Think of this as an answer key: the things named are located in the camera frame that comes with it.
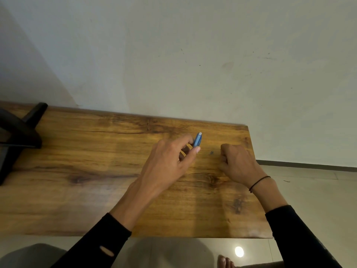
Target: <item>hand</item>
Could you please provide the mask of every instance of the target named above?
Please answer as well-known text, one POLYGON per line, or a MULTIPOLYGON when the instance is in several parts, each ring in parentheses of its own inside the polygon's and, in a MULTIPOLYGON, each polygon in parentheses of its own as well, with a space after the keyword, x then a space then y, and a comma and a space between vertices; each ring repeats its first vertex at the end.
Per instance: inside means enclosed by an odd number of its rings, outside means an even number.
POLYGON ((231 180, 250 188, 267 176, 261 166, 243 146, 222 144, 219 169, 231 180))
POLYGON ((137 182, 155 197, 158 196, 184 175, 194 162, 201 148, 190 149, 187 143, 193 142, 190 134, 184 134, 176 140, 160 140, 153 146, 137 182))

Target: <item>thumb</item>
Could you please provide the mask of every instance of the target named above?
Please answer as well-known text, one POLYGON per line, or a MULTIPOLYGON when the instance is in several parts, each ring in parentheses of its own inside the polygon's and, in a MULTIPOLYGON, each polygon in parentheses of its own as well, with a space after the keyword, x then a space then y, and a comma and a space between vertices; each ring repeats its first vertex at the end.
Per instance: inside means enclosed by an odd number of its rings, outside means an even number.
POLYGON ((186 155, 186 157, 180 162, 182 167, 186 170, 187 168, 190 167, 190 165, 194 162, 196 159, 197 153, 201 150, 200 147, 194 147, 191 148, 190 152, 186 155))
POLYGON ((221 162, 219 164, 218 168, 228 176, 229 167, 228 167, 228 164, 226 162, 221 162))

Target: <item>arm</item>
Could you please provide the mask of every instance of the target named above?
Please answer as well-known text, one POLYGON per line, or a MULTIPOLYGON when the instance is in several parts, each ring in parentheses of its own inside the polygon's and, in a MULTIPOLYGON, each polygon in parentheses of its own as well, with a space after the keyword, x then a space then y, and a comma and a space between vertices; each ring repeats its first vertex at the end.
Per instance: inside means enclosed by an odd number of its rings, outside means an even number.
POLYGON ((193 143, 188 134, 155 144, 140 176, 114 208, 52 267, 111 267, 141 214, 193 163, 200 148, 187 143, 193 143))
MULTIPOLYGON (((223 144, 221 159, 220 169, 247 188, 267 176, 242 146, 223 144)), ((285 267, 341 267, 288 205, 272 178, 261 180, 251 192, 266 212, 285 267)))

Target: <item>blue pen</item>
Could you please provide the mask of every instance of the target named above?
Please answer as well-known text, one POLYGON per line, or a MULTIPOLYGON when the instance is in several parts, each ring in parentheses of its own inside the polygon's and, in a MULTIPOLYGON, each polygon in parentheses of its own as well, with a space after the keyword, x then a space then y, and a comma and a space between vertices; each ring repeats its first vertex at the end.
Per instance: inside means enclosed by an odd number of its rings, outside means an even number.
POLYGON ((196 135, 196 138, 194 139, 194 145, 193 147, 199 146, 201 143, 201 139, 202 139, 202 133, 198 133, 196 135))

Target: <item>bare foot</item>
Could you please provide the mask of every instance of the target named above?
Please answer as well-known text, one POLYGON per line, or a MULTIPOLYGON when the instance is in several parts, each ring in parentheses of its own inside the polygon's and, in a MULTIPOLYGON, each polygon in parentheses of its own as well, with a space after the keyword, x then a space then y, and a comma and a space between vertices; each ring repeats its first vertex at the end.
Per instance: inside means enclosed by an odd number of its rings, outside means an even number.
POLYGON ((233 261, 222 255, 217 258, 217 268, 235 268, 233 261))

